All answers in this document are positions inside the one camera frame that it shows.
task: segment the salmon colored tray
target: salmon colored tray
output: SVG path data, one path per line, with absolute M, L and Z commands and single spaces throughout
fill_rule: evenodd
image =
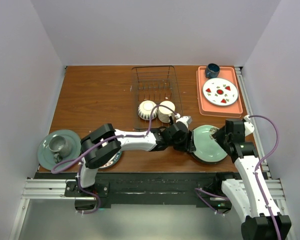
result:
M 208 80 L 205 74 L 206 66 L 200 66 L 196 72 L 196 86 L 198 92 L 199 112 L 202 115 L 215 117 L 240 118 L 243 113 L 240 95 L 238 100 L 230 106 L 216 106 L 210 103 L 202 93 L 202 88 Z M 239 91 L 236 71 L 231 66 L 221 66 L 218 78 L 226 79 L 233 83 Z

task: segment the dark blue mug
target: dark blue mug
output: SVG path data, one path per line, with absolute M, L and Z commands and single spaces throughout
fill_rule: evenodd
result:
M 208 66 L 206 66 L 205 69 L 205 77 L 207 79 L 213 79 L 218 77 L 220 73 L 220 67 L 217 64 L 210 63 Z

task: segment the white plate with red pattern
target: white plate with red pattern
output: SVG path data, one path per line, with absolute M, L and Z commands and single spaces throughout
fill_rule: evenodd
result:
M 206 81 L 202 92 L 210 103 L 222 107 L 234 104 L 239 96 L 238 89 L 232 82 L 218 77 Z

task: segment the black wire dish rack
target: black wire dish rack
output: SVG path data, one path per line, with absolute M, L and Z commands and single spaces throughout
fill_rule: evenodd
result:
M 149 121 L 138 116 L 138 106 L 145 100 L 151 100 L 157 105 L 163 101 L 171 101 L 175 105 L 175 111 L 183 115 L 179 86 L 174 66 L 138 66 L 131 70 L 132 90 L 135 97 L 134 105 L 134 129 L 144 131 L 148 129 Z M 158 117 L 152 120 L 152 128 L 168 127 L 169 123 L 163 123 Z

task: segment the brown wood surface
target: brown wood surface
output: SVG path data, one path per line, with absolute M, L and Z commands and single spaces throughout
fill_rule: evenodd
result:
M 134 66 L 69 66 L 54 113 L 50 132 L 69 129 L 81 138 L 103 124 L 133 131 L 134 96 L 130 92 L 131 69 Z M 199 66 L 175 66 L 183 115 L 192 116 L 190 128 L 201 125 L 222 127 L 225 117 L 199 113 L 196 71 Z M 78 166 L 70 168 L 76 172 Z M 39 172 L 47 172 L 43 167 Z M 191 155 L 174 150 L 125 151 L 117 164 L 105 172 L 237 172 L 229 156 L 215 165 L 197 162 Z

